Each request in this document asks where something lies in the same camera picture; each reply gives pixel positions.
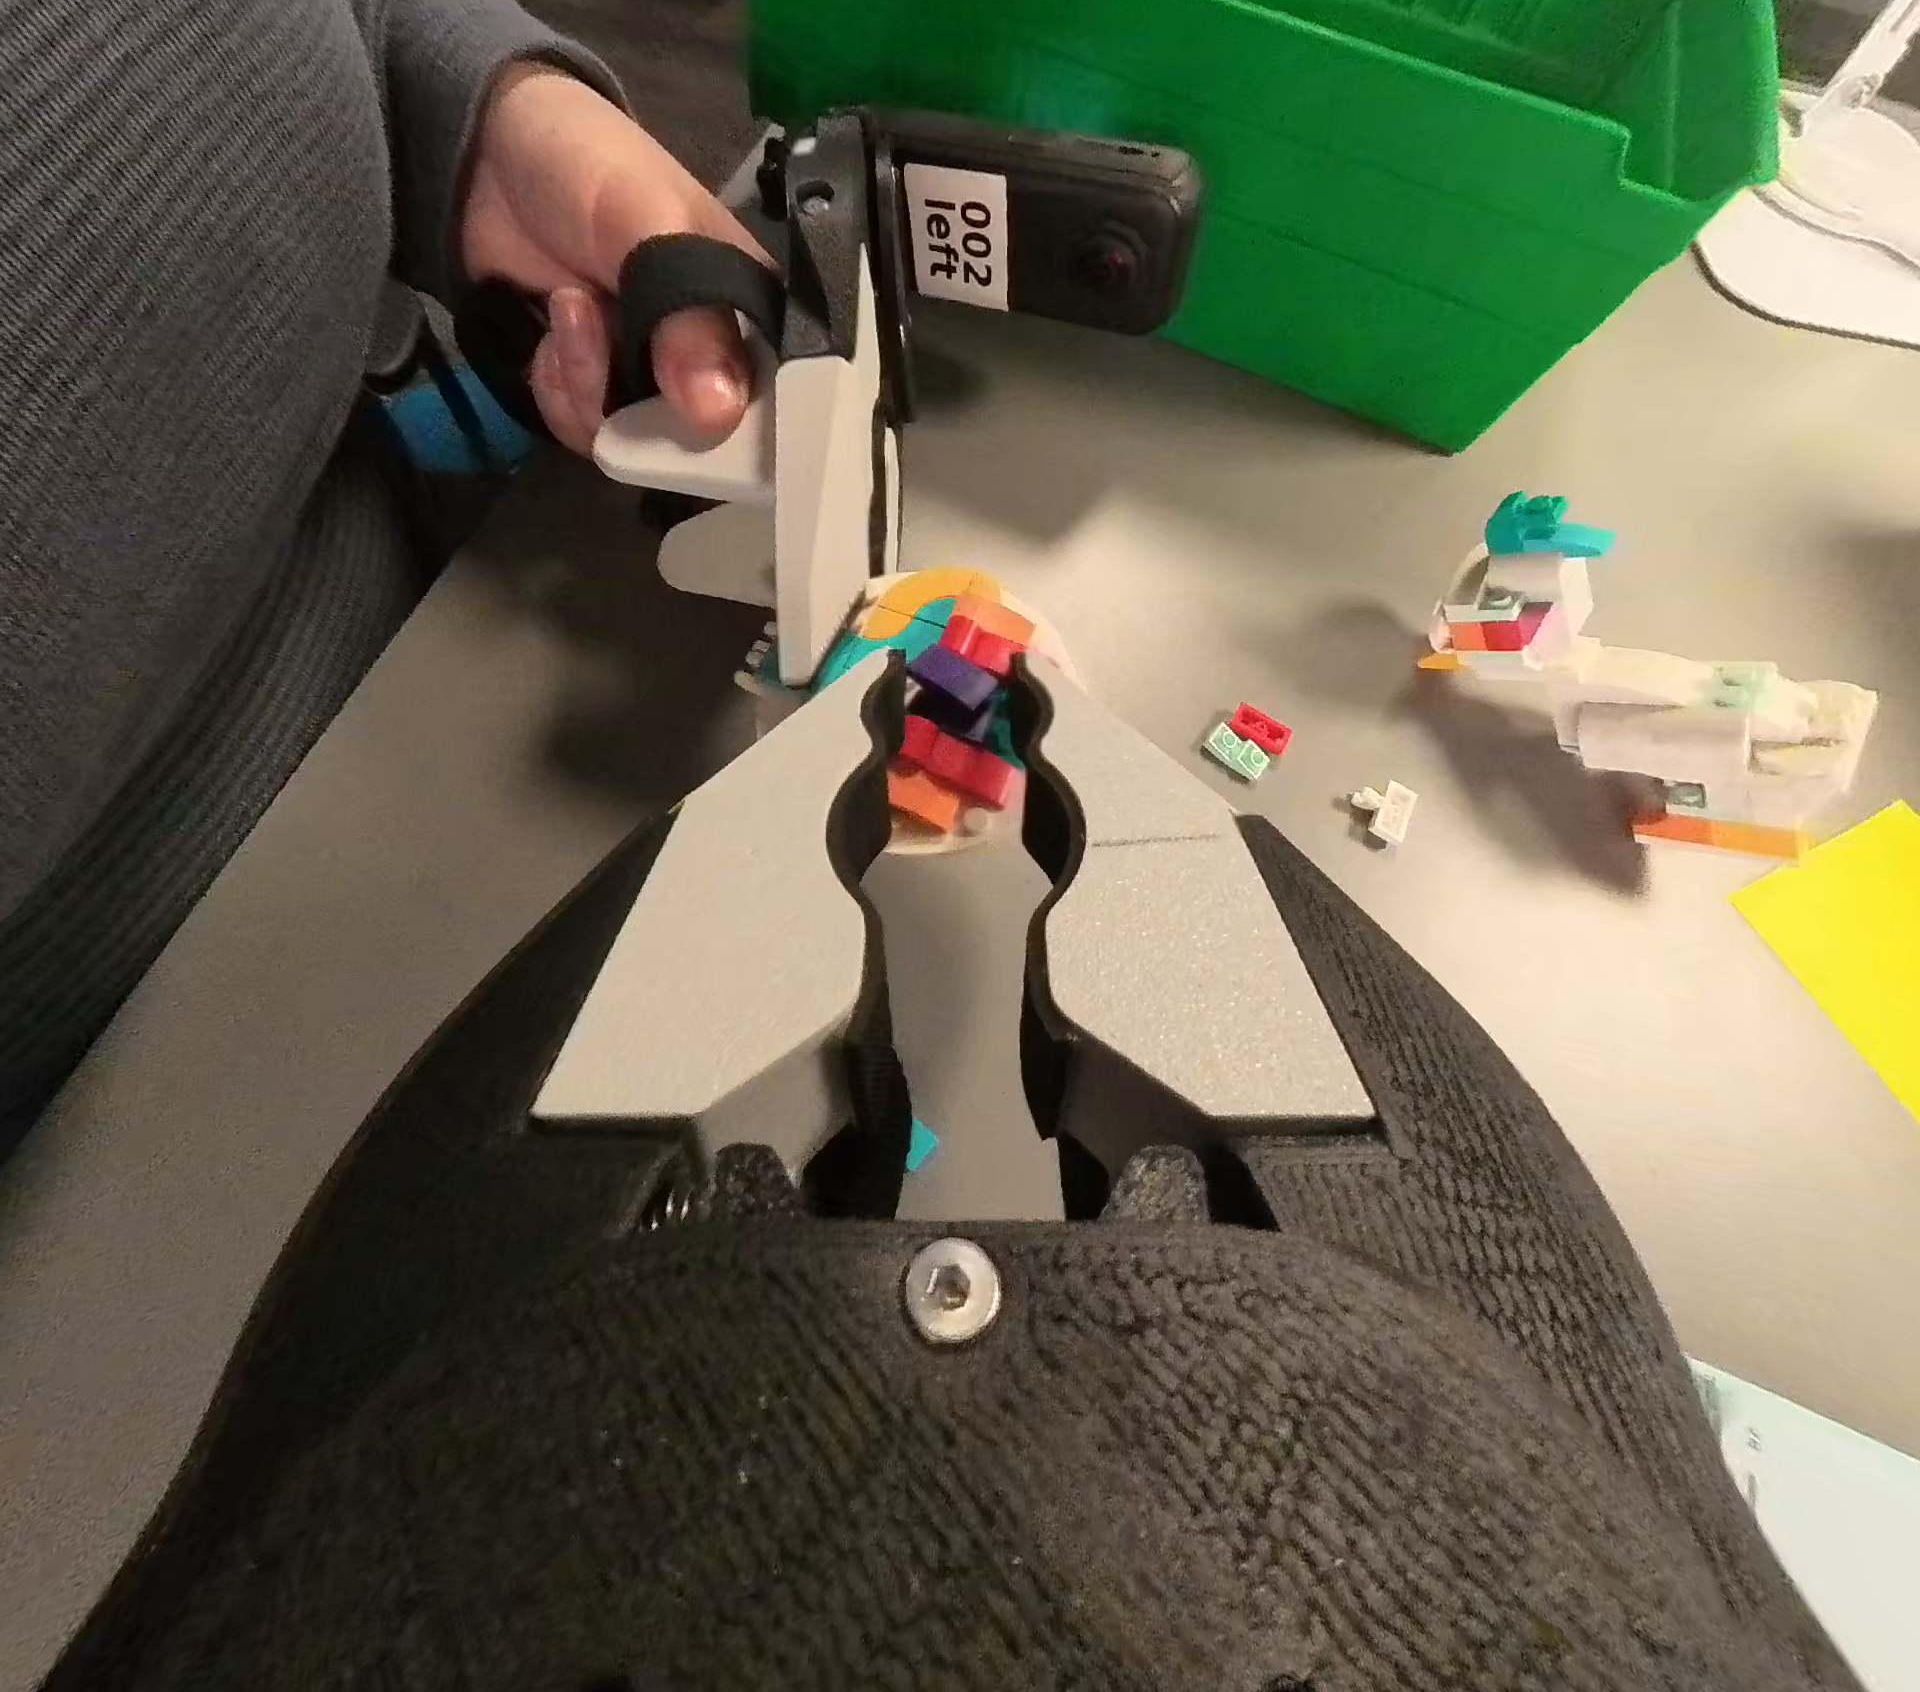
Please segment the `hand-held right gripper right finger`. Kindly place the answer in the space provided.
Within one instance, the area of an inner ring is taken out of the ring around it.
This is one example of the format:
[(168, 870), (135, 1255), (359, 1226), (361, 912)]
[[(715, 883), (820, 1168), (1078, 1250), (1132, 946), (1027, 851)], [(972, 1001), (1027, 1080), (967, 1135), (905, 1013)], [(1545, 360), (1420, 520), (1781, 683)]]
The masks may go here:
[(1055, 1141), (1352, 1135), (1379, 1110), (1231, 804), (1058, 661), (1016, 664), (1020, 1080)]

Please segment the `round colourful lego disc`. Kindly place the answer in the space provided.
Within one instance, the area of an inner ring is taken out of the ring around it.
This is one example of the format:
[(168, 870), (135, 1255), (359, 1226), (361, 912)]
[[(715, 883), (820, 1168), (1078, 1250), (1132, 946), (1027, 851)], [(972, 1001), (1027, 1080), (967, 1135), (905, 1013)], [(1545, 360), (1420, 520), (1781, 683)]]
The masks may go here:
[[(923, 688), (908, 664), (946, 644), (1000, 683), (981, 709)], [(1027, 768), (1013, 725), (1013, 667), (1020, 653), (1073, 666), (1056, 627), (996, 575), (944, 566), (876, 575), (830, 646), (808, 694), (883, 656), (903, 661), (905, 720), (888, 760), (888, 851), (937, 857), (1018, 836)]]

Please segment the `person's left hand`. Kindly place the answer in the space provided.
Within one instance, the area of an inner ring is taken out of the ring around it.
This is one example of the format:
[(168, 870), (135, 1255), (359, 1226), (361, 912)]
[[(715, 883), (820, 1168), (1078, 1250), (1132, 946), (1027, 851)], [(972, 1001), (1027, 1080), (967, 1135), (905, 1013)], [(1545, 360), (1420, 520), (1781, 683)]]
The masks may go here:
[(459, 256), (544, 303), (526, 378), (553, 437), (593, 456), (619, 343), (619, 279), (644, 239), (729, 242), (767, 266), (741, 222), (632, 115), (582, 78), (517, 62), (478, 125)]

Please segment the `white lego llama figure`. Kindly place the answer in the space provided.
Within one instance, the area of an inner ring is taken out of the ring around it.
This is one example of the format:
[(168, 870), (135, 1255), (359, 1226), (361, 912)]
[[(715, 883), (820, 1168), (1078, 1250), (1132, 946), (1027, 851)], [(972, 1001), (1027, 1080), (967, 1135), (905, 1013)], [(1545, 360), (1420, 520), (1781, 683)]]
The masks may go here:
[(1415, 666), (1531, 686), (1578, 768), (1635, 783), (1639, 844), (1796, 863), (1854, 790), (1880, 696), (1771, 660), (1607, 644), (1589, 629), (1593, 567), (1614, 544), (1563, 496), (1508, 492), (1437, 599)]

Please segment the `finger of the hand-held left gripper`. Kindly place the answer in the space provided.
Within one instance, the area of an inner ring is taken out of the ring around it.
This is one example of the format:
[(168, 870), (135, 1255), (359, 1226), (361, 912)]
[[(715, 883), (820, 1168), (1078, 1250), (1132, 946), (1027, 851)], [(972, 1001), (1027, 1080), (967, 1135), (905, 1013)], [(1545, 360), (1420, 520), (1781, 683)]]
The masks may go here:
[(896, 544), (894, 443), (878, 436), (883, 352), (874, 286), (859, 282), (848, 357), (781, 360), (775, 374), (775, 573), (781, 683), (804, 690)]

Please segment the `green plastic bin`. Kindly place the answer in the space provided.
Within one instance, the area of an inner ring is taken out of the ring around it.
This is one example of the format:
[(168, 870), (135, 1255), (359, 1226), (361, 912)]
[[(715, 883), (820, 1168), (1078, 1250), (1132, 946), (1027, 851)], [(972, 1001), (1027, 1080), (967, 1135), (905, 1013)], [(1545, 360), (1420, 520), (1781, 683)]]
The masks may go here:
[(1774, 0), (749, 0), (749, 80), (1182, 150), (1167, 335), (1442, 451), (1778, 163)]

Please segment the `lego instruction booklet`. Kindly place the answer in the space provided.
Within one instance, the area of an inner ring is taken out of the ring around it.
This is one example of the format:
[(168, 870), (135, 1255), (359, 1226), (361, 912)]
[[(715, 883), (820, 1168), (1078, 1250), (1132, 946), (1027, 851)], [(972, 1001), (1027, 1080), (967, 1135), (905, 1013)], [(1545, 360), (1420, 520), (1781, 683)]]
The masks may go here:
[(1691, 1361), (1723, 1460), (1781, 1564), (1867, 1688), (1919, 1685), (1919, 1460)]

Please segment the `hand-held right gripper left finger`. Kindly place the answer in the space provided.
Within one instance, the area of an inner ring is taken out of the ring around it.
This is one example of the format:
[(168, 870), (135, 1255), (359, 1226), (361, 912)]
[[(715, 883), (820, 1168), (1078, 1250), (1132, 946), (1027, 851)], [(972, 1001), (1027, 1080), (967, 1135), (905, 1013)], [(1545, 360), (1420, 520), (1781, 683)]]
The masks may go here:
[(888, 1006), (864, 880), (894, 833), (905, 664), (867, 653), (677, 807), (532, 1101), (543, 1127), (665, 1134), (804, 1168), (855, 1120)]

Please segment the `yellow sticky note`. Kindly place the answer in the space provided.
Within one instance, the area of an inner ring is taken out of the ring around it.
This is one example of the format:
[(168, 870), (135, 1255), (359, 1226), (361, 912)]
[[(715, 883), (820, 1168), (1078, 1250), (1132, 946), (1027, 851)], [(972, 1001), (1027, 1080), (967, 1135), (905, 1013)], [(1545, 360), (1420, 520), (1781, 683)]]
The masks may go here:
[(1904, 799), (1744, 887), (1733, 905), (1891, 1096), (1919, 1114), (1919, 813)]

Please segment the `blue plastic object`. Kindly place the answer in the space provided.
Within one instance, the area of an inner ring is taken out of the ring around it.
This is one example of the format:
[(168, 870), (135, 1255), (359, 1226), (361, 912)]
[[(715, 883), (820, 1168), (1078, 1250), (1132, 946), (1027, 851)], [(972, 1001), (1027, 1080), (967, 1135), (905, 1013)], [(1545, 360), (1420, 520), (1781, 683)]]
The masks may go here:
[(517, 475), (535, 453), (535, 436), (515, 420), (465, 360), (449, 370), (451, 399), (428, 370), (377, 396), (406, 456), (426, 474), (469, 479)]

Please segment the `person's left forearm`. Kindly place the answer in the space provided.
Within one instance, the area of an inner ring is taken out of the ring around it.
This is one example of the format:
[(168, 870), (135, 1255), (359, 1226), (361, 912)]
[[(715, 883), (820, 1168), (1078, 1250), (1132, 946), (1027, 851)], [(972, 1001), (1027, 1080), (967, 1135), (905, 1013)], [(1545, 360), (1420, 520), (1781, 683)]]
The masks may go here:
[(500, 80), (550, 67), (628, 105), (588, 48), (517, 0), (349, 0), (373, 69), (390, 162), (395, 273), (452, 298), (467, 279), (465, 216), (472, 157)]

